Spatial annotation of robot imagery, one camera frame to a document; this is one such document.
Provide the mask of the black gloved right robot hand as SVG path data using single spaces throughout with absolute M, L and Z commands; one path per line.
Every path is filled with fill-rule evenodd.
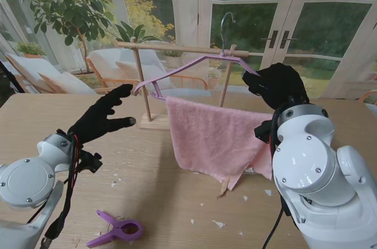
M 246 71 L 242 80 L 252 94 L 261 96 L 272 109 L 288 101 L 294 104 L 310 103 L 300 75 L 289 65 L 276 63 L 255 74 Z

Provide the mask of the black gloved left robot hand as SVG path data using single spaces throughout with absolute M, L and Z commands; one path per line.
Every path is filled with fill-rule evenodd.
M 133 85 L 122 84 L 114 88 L 106 95 L 102 96 L 95 104 L 89 107 L 84 115 L 68 129 L 69 135 L 75 135 L 78 142 L 84 145 L 87 142 L 96 140 L 99 137 L 118 131 L 122 128 L 132 127 L 136 123 L 133 117 L 108 119 L 109 115 L 114 115 L 114 107 L 120 106 L 122 98 L 131 95 Z

